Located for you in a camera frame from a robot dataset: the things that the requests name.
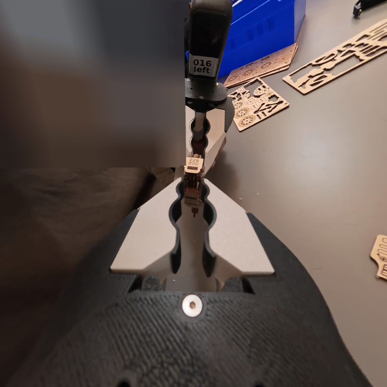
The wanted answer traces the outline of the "blue plastic bin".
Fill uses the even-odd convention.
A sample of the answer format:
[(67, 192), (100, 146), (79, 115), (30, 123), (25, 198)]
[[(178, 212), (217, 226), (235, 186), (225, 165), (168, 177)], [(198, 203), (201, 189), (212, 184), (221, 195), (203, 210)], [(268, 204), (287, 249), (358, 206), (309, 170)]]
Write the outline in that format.
[(306, 0), (240, 0), (232, 5), (219, 77), (294, 44), (306, 13)]

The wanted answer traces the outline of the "grey desk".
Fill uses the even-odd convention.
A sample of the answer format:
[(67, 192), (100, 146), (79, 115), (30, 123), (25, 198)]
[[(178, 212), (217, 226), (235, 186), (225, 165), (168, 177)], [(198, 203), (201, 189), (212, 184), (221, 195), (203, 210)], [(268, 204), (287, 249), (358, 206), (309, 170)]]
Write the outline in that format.
[(386, 54), (307, 95), (283, 81), (386, 19), (386, 3), (353, 19), (355, 3), (307, 1), (290, 68), (264, 78), (289, 108), (232, 124), (207, 177), (297, 256), (363, 373), (386, 386), (386, 281), (370, 259), (387, 225)]

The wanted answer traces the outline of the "stack of wooden puzzle sheets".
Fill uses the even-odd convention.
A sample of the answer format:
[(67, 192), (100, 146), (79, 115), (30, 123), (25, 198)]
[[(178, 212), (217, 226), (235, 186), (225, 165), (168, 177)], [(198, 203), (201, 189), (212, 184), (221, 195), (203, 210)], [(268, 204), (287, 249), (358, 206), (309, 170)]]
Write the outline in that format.
[(224, 82), (226, 88), (241, 85), (256, 77), (263, 78), (287, 70), (298, 50), (294, 43), (286, 48), (233, 70)]

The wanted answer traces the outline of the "wooden puzzle sheet with wheels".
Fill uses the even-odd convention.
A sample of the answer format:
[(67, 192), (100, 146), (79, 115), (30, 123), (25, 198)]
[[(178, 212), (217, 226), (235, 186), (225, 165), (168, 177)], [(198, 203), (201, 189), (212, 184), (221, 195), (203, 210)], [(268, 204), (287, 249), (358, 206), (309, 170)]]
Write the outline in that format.
[(235, 109), (233, 121), (239, 132), (289, 108), (288, 101), (259, 77), (249, 80), (228, 97)]

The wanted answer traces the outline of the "small wooden puzzle model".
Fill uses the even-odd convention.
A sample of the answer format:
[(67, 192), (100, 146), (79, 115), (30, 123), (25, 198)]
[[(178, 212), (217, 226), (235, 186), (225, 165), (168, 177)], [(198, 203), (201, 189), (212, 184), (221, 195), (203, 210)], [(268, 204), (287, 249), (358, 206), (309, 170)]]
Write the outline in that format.
[(202, 204), (202, 177), (204, 159), (200, 154), (186, 157), (183, 167), (184, 203), (191, 209), (193, 217), (199, 213)]

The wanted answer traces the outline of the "emptied wooden puzzle sheet frame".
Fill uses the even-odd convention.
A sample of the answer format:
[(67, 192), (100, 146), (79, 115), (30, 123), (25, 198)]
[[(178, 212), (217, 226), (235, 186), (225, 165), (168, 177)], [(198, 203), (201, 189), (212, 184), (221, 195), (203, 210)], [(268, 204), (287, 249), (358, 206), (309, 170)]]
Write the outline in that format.
[(283, 81), (305, 95), (386, 51), (387, 20), (383, 19), (291, 72)]

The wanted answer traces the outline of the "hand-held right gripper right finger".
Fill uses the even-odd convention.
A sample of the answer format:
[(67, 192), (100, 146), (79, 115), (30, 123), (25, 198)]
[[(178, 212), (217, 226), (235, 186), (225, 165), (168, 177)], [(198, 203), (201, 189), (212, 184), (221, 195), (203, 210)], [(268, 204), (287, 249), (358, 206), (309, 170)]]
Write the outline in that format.
[(208, 277), (245, 278), (274, 274), (247, 212), (209, 180), (203, 180), (203, 266)]

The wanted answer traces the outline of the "person's olive shirt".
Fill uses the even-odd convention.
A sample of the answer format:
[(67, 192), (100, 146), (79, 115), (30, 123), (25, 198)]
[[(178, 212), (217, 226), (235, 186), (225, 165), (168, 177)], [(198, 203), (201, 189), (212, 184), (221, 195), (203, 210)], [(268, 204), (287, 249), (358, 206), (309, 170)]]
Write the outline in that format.
[(171, 168), (1, 169), (1, 350), (30, 340), (83, 255)]

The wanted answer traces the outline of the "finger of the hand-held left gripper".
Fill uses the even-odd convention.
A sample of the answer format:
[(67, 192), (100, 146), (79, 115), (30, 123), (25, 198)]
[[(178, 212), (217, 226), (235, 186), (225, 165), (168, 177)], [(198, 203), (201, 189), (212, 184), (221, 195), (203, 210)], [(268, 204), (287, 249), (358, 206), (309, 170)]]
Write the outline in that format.
[(195, 130), (192, 130), (192, 125), (195, 126), (196, 112), (189, 106), (185, 106), (185, 144), (186, 144), (186, 157), (192, 156), (195, 152), (192, 147), (192, 141), (196, 143), (198, 135)]
[(222, 151), (225, 141), (225, 110), (212, 109), (206, 112), (204, 120), (204, 137), (203, 137), (203, 152), (204, 172), (202, 178), (209, 172), (210, 168), (214, 166), (219, 153)]

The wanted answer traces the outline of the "wooden puzzle sheet with slots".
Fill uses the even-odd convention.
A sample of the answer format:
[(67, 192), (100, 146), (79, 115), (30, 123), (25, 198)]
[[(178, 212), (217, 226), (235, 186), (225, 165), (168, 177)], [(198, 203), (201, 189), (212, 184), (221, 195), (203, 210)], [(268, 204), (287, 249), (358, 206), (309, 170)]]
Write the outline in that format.
[(370, 258), (377, 264), (376, 278), (387, 280), (387, 236), (378, 235), (370, 253)]

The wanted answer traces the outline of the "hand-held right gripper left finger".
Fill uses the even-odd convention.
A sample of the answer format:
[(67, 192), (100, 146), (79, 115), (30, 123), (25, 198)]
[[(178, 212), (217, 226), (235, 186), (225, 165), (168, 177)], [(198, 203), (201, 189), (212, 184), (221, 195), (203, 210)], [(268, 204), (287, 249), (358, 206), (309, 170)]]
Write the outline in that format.
[(183, 198), (181, 178), (143, 204), (111, 266), (114, 273), (155, 276), (164, 280), (181, 265), (181, 239), (177, 221)]

